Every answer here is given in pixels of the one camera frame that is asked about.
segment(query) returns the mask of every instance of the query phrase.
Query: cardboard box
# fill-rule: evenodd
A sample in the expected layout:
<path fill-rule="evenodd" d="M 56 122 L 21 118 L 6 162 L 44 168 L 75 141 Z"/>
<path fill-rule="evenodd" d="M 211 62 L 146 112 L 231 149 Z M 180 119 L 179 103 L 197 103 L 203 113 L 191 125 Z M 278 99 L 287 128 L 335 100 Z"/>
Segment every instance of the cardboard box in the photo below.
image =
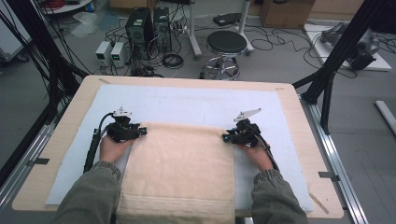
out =
<path fill-rule="evenodd" d="M 350 21 L 362 3 L 363 0 L 317 0 L 309 18 Z"/>
<path fill-rule="evenodd" d="M 260 16 L 261 11 L 262 11 L 262 2 L 256 3 L 255 1 L 251 1 L 248 7 L 247 14 L 250 16 Z"/>
<path fill-rule="evenodd" d="M 109 0 L 110 7 L 132 9 L 134 7 L 149 7 L 151 13 L 157 5 L 157 0 Z"/>
<path fill-rule="evenodd" d="M 314 4 L 315 0 L 289 0 L 281 5 L 264 0 L 260 14 L 262 26 L 303 29 Z"/>

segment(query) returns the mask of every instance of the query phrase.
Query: floor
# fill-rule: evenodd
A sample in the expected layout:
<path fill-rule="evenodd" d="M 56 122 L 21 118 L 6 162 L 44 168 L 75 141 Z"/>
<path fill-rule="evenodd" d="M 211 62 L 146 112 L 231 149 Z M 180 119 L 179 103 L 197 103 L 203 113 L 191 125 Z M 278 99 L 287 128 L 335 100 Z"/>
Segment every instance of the floor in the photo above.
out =
<path fill-rule="evenodd" d="M 94 74 L 101 75 L 94 52 L 105 40 L 106 31 L 117 27 L 119 20 L 106 7 L 97 10 L 99 29 L 94 35 L 83 38 L 70 33 L 77 26 L 71 17 L 64 14 L 59 17 L 65 31 L 65 39 L 84 65 Z M 205 47 L 205 38 L 218 29 L 212 21 L 213 16 L 197 19 L 196 36 L 203 56 L 194 60 L 191 45 L 186 34 L 180 35 L 181 50 L 179 55 L 184 65 L 179 69 L 159 67 L 156 74 L 167 78 L 198 78 L 203 64 L 213 54 Z M 311 21 L 320 24 L 334 24 L 334 21 Z M 317 68 L 304 60 L 304 53 L 309 48 L 302 38 L 303 31 L 260 29 L 258 18 L 247 19 L 246 35 L 255 46 L 249 56 L 238 57 L 241 76 L 237 81 L 282 82 L 293 83 L 311 75 Z M 335 77 L 332 91 L 330 113 L 330 132 L 332 140 L 346 168 L 347 175 L 358 195 L 364 213 L 371 223 L 395 223 L 396 214 L 396 138 L 388 124 L 375 106 L 376 100 L 385 101 L 390 111 L 396 115 L 396 56 L 394 53 L 380 50 L 379 54 L 392 66 L 388 72 L 359 71 L 354 73 L 342 70 Z M 305 54 L 305 58 L 314 66 L 320 66 L 317 58 Z M 45 86 L 41 76 L 32 63 L 16 60 L 0 68 L 0 165 L 3 166 L 9 155 L 27 133 L 35 119 L 47 104 Z M 129 75 L 129 71 L 120 68 L 118 74 Z M 303 93 L 306 86 L 297 90 Z M 52 213 L 17 212 L 8 206 L 0 216 L 0 223 L 47 223 Z M 310 223 L 351 223 L 348 213 L 341 219 L 310 218 Z"/>

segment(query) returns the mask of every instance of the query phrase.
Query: hand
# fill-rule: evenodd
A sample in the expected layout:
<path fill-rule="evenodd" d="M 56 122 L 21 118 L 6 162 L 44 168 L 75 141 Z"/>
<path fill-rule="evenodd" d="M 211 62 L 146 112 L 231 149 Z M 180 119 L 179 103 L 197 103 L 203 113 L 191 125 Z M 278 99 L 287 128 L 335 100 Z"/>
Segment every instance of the hand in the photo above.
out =
<path fill-rule="evenodd" d="M 116 143 L 110 136 L 106 135 L 100 143 L 100 161 L 108 161 L 114 164 L 122 157 L 125 149 L 134 143 L 134 140 Z"/>
<path fill-rule="evenodd" d="M 260 171 L 274 169 L 274 165 L 264 147 L 247 147 L 237 145 L 247 153 L 248 158 L 259 168 Z"/>

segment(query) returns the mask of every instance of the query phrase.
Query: plastic bag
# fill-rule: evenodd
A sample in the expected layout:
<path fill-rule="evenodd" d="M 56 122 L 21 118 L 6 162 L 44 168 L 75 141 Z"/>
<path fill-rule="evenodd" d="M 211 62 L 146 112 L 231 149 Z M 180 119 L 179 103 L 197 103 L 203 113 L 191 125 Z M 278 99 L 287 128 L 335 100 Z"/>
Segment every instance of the plastic bag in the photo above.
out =
<path fill-rule="evenodd" d="M 73 31 L 72 35 L 76 37 L 84 37 L 86 35 L 96 33 L 96 20 L 98 16 L 90 12 L 79 12 L 73 16 L 76 20 L 80 21 L 79 24 Z"/>

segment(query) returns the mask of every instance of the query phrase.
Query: round stool seat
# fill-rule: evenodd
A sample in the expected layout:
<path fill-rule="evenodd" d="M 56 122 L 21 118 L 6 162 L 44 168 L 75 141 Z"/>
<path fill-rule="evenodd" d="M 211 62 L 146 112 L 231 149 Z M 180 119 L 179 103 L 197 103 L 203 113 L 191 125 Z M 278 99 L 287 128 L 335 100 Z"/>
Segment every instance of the round stool seat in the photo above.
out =
<path fill-rule="evenodd" d="M 239 54 L 247 47 L 246 39 L 232 31 L 216 31 L 207 37 L 206 43 L 219 54 Z"/>

